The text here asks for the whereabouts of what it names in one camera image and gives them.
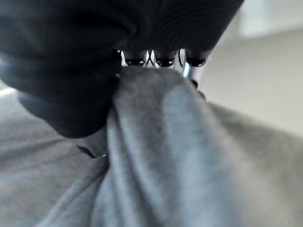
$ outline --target gray cloth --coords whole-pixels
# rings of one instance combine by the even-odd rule
[[[0,99],[1,226],[302,226],[301,139],[208,104],[175,71],[121,78],[107,158]]]

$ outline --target gray shirt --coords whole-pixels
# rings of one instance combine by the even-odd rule
[[[0,98],[3,227],[302,226],[303,141],[131,69],[90,159],[15,94]]]

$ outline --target floor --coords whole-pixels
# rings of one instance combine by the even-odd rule
[[[303,136],[303,1],[246,0],[205,67],[207,99]]]

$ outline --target gray fabric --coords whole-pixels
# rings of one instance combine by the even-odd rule
[[[302,226],[301,139],[206,103],[175,71],[121,78],[108,159],[0,99],[1,226]]]

